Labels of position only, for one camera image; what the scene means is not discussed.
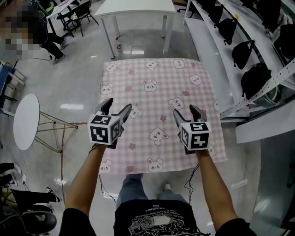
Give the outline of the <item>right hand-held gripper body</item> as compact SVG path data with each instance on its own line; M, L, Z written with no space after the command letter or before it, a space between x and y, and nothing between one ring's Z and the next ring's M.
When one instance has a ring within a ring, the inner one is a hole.
M186 155L208 149L211 133L209 122L182 122L177 123L177 126L178 137L184 145Z

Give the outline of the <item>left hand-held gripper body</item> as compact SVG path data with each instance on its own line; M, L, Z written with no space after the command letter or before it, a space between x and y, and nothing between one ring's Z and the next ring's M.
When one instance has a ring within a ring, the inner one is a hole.
M119 116L105 115L101 111L92 114L87 124L90 142L116 149L118 138L124 130L122 124L123 119Z

